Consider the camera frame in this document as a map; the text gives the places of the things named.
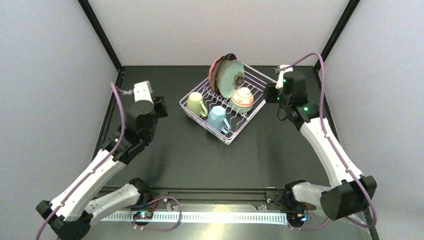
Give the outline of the white wire dish rack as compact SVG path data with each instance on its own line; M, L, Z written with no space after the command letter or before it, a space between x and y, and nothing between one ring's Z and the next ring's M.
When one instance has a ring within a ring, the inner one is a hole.
M240 110L235 109L235 107L230 106L230 101L228 99L225 99L212 90L208 78L203 79L179 101L180 107L188 117L193 119L203 129L216 136L226 145L229 145L234 141L234 139L243 131L245 126L252 121L254 116L266 104L264 97L266 86L277 82L275 79L272 79L245 63L243 66L245 70L245 81L241 86L247 87L253 94L253 105L251 110L241 112ZM197 116L187 108L189 96L194 92L202 94L203 102L205 103L205 107L208 111L214 106L221 106L226 110L226 119L231 127L231 130L228 133L213 129L212 126L207 123L207 117Z

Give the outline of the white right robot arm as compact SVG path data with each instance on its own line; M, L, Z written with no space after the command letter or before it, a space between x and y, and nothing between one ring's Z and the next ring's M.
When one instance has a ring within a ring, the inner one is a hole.
M324 217L349 220L362 225L358 213L371 206L377 183L364 176L335 139L329 122L320 107L308 100L306 77L299 71L279 73L276 83L267 84L267 103L277 103L285 118L306 138L314 149L329 179L329 187L298 180L285 185L283 202L289 209L308 203Z

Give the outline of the pink polka dot plate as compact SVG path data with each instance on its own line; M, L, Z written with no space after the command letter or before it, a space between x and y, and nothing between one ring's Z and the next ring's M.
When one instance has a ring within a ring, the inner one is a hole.
M224 56L220 56L219 58L217 58L213 64L210 66L209 68L209 72L208 72L208 80L211 86L211 89L215 92L217 90L216 87L216 74L217 71L219 69L219 66L221 65L221 63L224 60Z

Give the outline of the orange floral bowl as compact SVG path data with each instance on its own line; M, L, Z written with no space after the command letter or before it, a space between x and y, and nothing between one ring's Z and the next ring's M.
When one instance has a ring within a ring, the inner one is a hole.
M232 94L231 100L237 106L247 108L254 104L254 95L248 87L241 87Z

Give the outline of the green flower plate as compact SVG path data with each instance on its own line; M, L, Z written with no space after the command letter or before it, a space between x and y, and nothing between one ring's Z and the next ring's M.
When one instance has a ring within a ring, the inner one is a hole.
M244 65L239 60L225 60L218 69L217 88L220 95L228 99L245 81Z

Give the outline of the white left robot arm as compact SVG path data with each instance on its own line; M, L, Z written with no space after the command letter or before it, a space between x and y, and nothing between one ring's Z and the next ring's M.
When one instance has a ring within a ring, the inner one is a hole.
M127 206L146 205L153 199L150 186L138 177L114 192L95 198L115 174L149 146L158 119L168 116L163 96L155 96L152 101L152 109L140 100L135 101L126 112L125 130L119 128L115 136L103 143L95 159L63 193L36 206L59 239L81 240L106 216Z

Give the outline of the dark striped plate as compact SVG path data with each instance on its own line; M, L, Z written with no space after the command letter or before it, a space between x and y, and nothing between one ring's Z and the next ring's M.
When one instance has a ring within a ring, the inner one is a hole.
M233 53L228 53L228 54L223 55L223 56L224 56L224 60L223 60L223 62L224 62L225 60L230 60L230 61L232 61L232 60L236 60L236 59L237 59L236 55L235 55L235 54L233 54ZM218 95L220 95L220 91L219 91L219 88L218 88L218 80L217 80L217 76L218 76L219 69L220 69L221 65L223 64L223 62L220 64L220 66L219 66L219 68L218 68L218 70L217 70L216 76L215 76L215 84L216 84L216 91L215 91L215 93L217 93Z

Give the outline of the white mug blue handle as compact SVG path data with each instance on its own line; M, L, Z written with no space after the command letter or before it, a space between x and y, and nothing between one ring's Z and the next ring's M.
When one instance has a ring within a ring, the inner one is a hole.
M220 105L213 106L209 112L207 123L218 132L228 134L231 125L227 120L226 109Z

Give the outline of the cream mug green handle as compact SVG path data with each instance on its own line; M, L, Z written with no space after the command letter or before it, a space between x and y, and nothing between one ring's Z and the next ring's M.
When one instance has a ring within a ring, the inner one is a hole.
M203 95L199 92L192 92L188 96L186 108L198 117L207 117L209 114Z

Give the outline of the green celadon bowl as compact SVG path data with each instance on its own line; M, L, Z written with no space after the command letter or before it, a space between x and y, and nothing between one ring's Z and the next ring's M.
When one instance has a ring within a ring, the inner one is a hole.
M249 105L249 106L240 106L240 105L237 105L237 104L235 104L235 103L233 103L233 102L230 102L230 103L229 103L229 107L230 107L230 109L231 109L232 111L234 111L234 112L236 112L236 113L239 113L239 114L243 114L243 113L247 113L247 112L251 111L251 110L252 110L252 108L253 108L253 105Z

